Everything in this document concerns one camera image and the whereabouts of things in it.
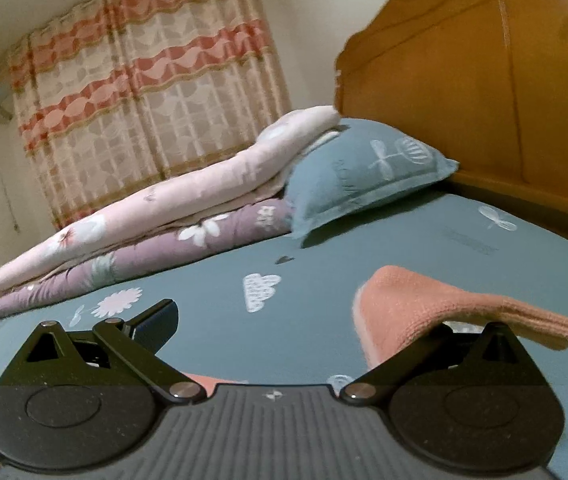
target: patterned curtain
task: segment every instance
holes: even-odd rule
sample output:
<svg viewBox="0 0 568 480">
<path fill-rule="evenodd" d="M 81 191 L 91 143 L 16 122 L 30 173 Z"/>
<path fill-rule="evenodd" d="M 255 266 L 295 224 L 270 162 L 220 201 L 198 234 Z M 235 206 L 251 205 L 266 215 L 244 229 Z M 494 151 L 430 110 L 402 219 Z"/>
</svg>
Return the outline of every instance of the patterned curtain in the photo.
<svg viewBox="0 0 568 480">
<path fill-rule="evenodd" d="M 259 0 L 90 0 L 8 61 L 57 228 L 235 155 L 290 110 Z"/>
</svg>

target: ribbed gray surface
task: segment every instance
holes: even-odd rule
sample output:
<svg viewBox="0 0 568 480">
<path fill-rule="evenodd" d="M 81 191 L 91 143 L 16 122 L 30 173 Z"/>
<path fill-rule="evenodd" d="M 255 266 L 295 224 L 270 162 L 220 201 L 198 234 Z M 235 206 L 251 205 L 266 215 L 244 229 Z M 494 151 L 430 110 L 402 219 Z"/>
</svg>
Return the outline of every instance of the ribbed gray surface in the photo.
<svg viewBox="0 0 568 480">
<path fill-rule="evenodd" d="M 13 468 L 0 479 L 41 476 Z M 170 409 L 139 449 L 85 480 L 452 480 L 390 436 L 379 413 L 350 408 L 326 386 L 221 385 L 195 406 Z M 549 480 L 535 470 L 511 480 Z"/>
</svg>

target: orange towel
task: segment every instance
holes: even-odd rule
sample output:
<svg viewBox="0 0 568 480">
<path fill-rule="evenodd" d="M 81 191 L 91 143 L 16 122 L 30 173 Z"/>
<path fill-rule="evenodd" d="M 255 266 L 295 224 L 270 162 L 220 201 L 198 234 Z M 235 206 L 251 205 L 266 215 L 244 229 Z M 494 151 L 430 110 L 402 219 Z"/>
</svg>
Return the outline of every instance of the orange towel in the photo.
<svg viewBox="0 0 568 480">
<path fill-rule="evenodd" d="M 401 267 L 378 269 L 357 292 L 355 329 L 371 368 L 443 321 L 507 323 L 517 335 L 568 348 L 568 317 L 495 294 L 475 294 Z"/>
</svg>

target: teal bed sheet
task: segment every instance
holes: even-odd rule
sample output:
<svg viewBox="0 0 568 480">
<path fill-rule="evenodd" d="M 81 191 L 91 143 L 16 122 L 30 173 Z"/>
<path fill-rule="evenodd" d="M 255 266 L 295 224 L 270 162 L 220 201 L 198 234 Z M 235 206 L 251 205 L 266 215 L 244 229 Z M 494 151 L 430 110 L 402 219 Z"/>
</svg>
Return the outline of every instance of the teal bed sheet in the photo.
<svg viewBox="0 0 568 480">
<path fill-rule="evenodd" d="M 332 222 L 303 246 L 273 238 L 0 320 L 0 373 L 42 320 L 86 330 L 171 298 L 180 325 L 158 356 L 173 367 L 248 383 L 338 387 L 366 371 L 351 303 L 384 265 L 568 316 L 567 240 L 496 208 L 426 190 Z M 525 346 L 566 412 L 551 468 L 568 480 L 568 350 Z"/>
</svg>

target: bed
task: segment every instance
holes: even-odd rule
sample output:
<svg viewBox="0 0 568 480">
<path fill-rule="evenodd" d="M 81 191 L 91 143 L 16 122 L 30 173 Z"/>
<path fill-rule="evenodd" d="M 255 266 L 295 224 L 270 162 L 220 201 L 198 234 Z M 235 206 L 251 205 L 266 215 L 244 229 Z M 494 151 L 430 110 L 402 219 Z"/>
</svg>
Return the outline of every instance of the bed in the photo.
<svg viewBox="0 0 568 480">
<path fill-rule="evenodd" d="M 568 0 L 389 0 L 336 66 L 343 116 L 400 128 L 460 170 L 302 244 L 283 235 L 2 319 L 0 373 L 42 320 L 85 330 L 98 303 L 130 318 L 172 298 L 180 325 L 158 356 L 177 369 L 339 388 L 366 371 L 355 291 L 388 264 L 568 316 Z M 270 289 L 258 304 L 247 279 Z M 550 466 L 568 480 L 568 350 L 524 345 L 566 412 Z"/>
</svg>

